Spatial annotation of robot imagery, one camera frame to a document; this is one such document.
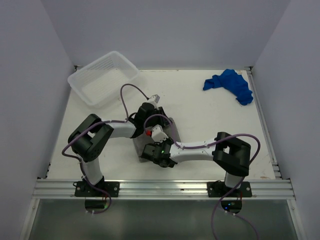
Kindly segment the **blue towel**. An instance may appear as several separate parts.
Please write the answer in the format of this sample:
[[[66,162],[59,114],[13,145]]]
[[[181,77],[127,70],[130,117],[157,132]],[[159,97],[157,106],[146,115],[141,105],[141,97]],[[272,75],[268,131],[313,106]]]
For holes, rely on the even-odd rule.
[[[206,79],[202,90],[207,91],[218,88],[224,88],[235,95],[235,99],[242,106],[251,104],[254,99],[253,92],[249,89],[249,84],[234,69],[226,69],[222,74],[215,74],[210,79]]]

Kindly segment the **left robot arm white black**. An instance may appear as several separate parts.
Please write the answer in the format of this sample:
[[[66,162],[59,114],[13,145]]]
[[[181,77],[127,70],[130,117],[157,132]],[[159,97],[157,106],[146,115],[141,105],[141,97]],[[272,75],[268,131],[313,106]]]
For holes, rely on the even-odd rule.
[[[161,106],[150,102],[142,103],[137,112],[128,114],[125,120],[102,120],[92,113],[68,137],[62,154],[79,161],[80,170],[87,183],[86,190],[96,197],[104,190],[99,155],[108,140],[136,139],[157,125],[163,130],[172,130],[174,120],[166,115]]]

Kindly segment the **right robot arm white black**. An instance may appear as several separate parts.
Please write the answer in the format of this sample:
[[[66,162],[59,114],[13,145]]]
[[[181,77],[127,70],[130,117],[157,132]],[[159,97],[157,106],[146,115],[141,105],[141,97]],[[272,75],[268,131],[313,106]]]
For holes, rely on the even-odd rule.
[[[169,137],[146,144],[141,157],[162,168],[187,161],[213,161],[225,171],[222,189],[232,197],[241,190],[240,181],[249,175],[251,145],[226,132],[203,142],[174,142]]]

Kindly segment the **grey towel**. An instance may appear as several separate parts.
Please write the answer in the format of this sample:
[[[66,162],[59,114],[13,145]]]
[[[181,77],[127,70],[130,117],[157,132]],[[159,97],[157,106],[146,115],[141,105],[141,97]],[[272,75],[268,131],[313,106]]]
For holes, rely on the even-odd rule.
[[[176,123],[175,123],[175,121],[174,121],[174,119],[172,117],[170,117],[169,119],[172,122],[172,126],[168,125],[168,126],[163,127],[162,129],[169,137],[171,137],[171,138],[175,137],[175,140],[177,142],[180,142],[181,138],[180,138],[180,135],[179,135],[179,132],[178,132],[177,125],[176,125]],[[133,141],[133,145],[134,145],[136,154],[138,156],[138,161],[140,163],[148,162],[148,160],[142,158],[141,155],[142,155],[142,152],[143,152],[144,147],[145,147],[146,144],[154,143],[152,138],[143,133],[142,135],[138,136],[137,138],[134,138],[132,141]]]

